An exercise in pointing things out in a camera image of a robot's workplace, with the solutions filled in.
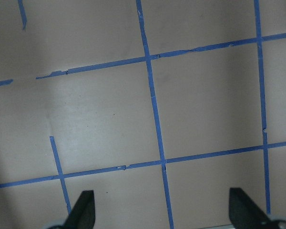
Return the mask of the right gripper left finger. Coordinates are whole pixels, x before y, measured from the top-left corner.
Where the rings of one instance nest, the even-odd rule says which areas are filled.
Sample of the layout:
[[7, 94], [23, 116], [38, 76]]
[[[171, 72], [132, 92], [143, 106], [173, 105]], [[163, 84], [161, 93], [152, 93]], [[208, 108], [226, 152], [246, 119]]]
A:
[[64, 229], [92, 229], [96, 221], [94, 191], [82, 191], [70, 215], [63, 224]]

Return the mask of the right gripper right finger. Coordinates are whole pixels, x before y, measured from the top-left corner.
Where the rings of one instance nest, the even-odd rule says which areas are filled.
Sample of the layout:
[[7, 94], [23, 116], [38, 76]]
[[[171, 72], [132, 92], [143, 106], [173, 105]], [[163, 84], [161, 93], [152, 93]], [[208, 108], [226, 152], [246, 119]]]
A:
[[229, 189], [229, 219], [235, 229], [265, 229], [270, 218], [239, 187]]

